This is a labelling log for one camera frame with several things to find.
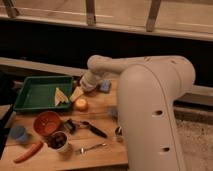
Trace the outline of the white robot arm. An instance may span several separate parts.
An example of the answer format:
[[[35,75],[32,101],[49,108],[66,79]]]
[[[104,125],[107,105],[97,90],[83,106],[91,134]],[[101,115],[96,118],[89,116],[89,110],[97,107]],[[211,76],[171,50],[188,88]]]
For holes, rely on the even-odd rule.
[[[195,69],[182,56],[112,59],[93,55],[80,85],[94,90],[107,73],[117,82],[118,121],[129,171],[186,171],[173,102],[193,86]]]

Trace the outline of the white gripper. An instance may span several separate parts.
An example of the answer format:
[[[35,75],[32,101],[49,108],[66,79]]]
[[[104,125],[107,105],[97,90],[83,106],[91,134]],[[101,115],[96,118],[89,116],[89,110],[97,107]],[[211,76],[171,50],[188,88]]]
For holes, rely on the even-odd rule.
[[[84,92],[93,91],[96,88],[99,81],[100,81],[100,77],[98,75],[92,73],[91,71],[86,71],[81,80],[81,85],[83,87],[83,90],[81,89],[80,86],[77,86],[70,96],[70,101],[74,102],[81,95],[83,95]]]

